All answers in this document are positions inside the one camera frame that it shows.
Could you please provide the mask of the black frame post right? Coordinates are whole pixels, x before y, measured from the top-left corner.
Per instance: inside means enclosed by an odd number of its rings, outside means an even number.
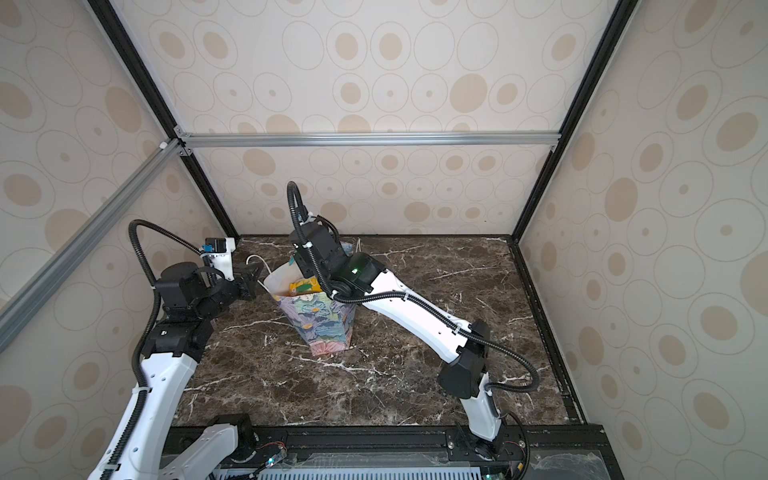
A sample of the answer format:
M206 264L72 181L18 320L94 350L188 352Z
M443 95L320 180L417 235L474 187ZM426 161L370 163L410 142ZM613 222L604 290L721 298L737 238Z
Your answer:
M542 170L537 176L533 189L527 198L515 229L510 235L509 246L520 243L536 210L546 193L565 151L579 126L584 113L602 79L608 64L619 45L623 34L635 13L638 0L621 0L609 18L605 30L597 43L596 50L587 65L586 72L559 129L559 140L548 154Z

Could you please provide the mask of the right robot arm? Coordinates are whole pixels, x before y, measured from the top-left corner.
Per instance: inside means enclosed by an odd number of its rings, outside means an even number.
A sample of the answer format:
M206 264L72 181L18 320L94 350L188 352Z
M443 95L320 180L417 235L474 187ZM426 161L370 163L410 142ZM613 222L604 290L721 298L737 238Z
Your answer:
M458 398L474 436L477 456L491 461L506 446L500 437L503 416L493 392L530 393L538 389L540 375L522 355L494 341L489 326L470 323L438 308L405 285L381 261L365 253L348 254L336 226L305 206L298 184L287 184L287 202L293 231L289 237L293 258L302 275L315 278L329 299L363 305L386 316L429 346L442 360L438 383ZM487 367L491 350L515 360L528 373L527 383L492 380Z

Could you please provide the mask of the horizontal aluminium rail back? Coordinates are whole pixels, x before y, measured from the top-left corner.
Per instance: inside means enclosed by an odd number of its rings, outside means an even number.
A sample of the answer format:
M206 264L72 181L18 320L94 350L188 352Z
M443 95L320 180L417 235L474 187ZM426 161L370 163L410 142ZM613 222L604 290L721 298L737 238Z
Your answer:
M176 142L190 148L403 147L557 145L557 131L474 132L321 132L321 133L183 133Z

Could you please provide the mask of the yellow snack bag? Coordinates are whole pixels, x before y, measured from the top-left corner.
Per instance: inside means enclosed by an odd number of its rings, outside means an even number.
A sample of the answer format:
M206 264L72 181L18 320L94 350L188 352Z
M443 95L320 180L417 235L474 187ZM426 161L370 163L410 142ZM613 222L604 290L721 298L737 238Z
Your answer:
M322 291L323 289L316 277L297 280L289 285L289 292L292 296L310 295Z

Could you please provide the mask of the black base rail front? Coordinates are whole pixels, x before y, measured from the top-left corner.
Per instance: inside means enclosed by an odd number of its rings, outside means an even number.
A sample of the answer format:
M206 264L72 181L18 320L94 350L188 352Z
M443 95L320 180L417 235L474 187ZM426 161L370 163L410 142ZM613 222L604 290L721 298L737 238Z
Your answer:
M482 443L465 425L257 427L250 454L210 479L620 479L596 425L504 425Z

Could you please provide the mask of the aluminium rail left side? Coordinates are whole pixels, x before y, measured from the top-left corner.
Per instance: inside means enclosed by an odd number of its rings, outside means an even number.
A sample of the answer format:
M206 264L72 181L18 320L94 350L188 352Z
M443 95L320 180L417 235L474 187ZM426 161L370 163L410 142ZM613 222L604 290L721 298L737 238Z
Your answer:
M51 296L119 222L166 164L180 155L181 142L168 139L81 226L1 311L1 349L6 350Z

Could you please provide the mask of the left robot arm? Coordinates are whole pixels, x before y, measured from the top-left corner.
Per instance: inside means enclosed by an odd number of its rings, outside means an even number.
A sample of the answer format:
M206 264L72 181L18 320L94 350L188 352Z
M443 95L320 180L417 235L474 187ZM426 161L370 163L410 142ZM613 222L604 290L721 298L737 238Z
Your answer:
M198 255L155 274L138 238L140 228L159 233ZM213 334L213 322L238 301L256 298L263 270L233 260L232 238L209 237L196 247L143 219L128 237L153 293L150 318L131 357L136 379L131 398L93 479L206 479L231 461L256 454L258 436L246 414L216 417L169 463L163 450L187 384Z

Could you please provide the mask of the black frame post left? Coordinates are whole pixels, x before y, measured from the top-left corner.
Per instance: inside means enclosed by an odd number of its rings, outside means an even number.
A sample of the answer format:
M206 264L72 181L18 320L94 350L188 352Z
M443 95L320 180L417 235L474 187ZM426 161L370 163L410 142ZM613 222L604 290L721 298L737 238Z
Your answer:
M213 217L227 236L238 239L239 233L234 223L226 212L219 196L214 191L207 174L204 172L194 152L190 147L186 146L185 141L182 139L182 129L143 61L141 54L130 38L123 22L118 17L118 11L111 1L90 0L86 4L93 12L97 23L114 47L117 56L138 87L144 101L163 132L171 140L178 140L181 143L181 161Z

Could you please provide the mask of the floral white paper bag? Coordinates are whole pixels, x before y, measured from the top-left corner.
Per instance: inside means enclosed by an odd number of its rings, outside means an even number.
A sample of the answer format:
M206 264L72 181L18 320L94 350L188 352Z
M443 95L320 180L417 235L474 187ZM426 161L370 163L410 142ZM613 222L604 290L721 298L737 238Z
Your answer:
M313 356L348 350L351 347L356 307L331 300L323 291L310 295L292 296L289 285L305 279L293 258L276 269L256 255L247 264L262 264L268 275L260 282L287 318L289 324L307 343Z

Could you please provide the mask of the black frame post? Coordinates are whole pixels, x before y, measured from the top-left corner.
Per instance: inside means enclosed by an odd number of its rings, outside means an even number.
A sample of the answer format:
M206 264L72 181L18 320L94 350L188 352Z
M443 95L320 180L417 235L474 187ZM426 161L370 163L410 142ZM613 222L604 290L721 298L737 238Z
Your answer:
M185 141L182 139L182 129L143 61L141 54L130 38L123 22L118 17L118 11L111 1L90 0L86 4L93 12L97 23L114 47L117 56L138 87L144 101L163 132L171 140L178 140L181 143L181 161L213 217L227 236L238 239L239 233L234 223L226 212L219 196L214 191L207 174L204 172L194 152L190 147L186 146Z
M597 43L596 50L587 65L586 72L559 129L559 140L548 154L542 170L537 176L533 189L527 198L515 229L510 235L509 246L520 243L536 210L546 193L565 151L579 126L584 113L602 79L608 64L619 45L623 34L635 13L638 0L621 0L609 18L605 30Z

